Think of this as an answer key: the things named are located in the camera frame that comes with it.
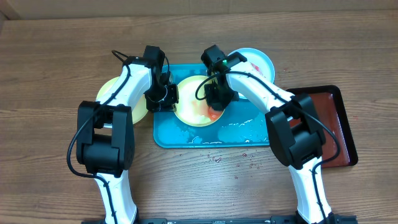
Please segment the red black sponge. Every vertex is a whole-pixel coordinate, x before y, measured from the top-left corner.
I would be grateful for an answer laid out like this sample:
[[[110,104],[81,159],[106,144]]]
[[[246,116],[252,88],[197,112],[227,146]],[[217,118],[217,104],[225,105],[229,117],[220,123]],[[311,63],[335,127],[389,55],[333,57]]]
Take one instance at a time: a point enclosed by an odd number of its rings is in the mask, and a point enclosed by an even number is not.
[[[218,120],[220,117],[221,117],[221,115],[224,113],[224,111],[217,111],[217,110],[214,110],[212,107],[208,107],[208,109],[207,109],[207,117],[209,117],[209,119],[211,120],[211,121],[216,121],[216,120]]]

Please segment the yellow plate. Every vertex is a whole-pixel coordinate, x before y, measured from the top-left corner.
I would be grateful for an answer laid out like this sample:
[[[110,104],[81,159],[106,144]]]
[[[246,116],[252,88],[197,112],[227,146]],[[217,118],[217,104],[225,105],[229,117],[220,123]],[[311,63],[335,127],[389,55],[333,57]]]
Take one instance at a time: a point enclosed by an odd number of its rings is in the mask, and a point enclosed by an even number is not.
[[[106,92],[108,92],[111,87],[116,83],[118,80],[118,77],[114,77],[110,80],[108,80],[100,89],[99,92],[97,93],[96,100],[101,98]],[[148,110],[146,108],[146,99],[145,96],[142,95],[137,102],[136,106],[132,110],[132,122],[134,124],[138,123],[144,116],[148,113]]]
[[[197,100],[196,90],[204,80],[204,75],[194,75],[182,80],[178,86],[178,103],[176,104],[175,115],[183,123],[203,127],[213,124],[207,117],[208,105],[205,100]]]

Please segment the light blue plate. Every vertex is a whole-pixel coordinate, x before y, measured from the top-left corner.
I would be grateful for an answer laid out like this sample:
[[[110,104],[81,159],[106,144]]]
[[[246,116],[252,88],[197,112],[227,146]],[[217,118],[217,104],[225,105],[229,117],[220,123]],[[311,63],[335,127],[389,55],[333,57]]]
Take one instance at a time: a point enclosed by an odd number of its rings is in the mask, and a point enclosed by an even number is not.
[[[241,48],[232,51],[229,55],[238,52],[247,59],[231,68],[232,72],[244,72],[258,77],[270,84],[275,80],[275,69],[270,58],[262,51],[253,48]],[[226,75],[228,86],[244,97],[251,99],[255,93],[264,93],[265,88],[253,77],[247,75],[228,73]]]

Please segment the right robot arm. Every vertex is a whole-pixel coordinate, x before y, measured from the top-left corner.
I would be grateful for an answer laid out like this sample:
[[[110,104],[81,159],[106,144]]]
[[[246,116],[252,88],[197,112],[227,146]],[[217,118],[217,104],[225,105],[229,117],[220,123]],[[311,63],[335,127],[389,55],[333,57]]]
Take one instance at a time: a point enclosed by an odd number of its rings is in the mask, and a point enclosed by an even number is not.
[[[215,111],[223,111],[238,95],[244,95],[265,114],[269,145],[278,161],[289,168],[297,194],[299,223],[336,223],[322,181],[322,147],[335,134],[318,118],[307,94],[294,95],[263,77],[239,52],[225,55],[217,45],[204,50],[201,61],[207,79],[201,83],[203,99]]]

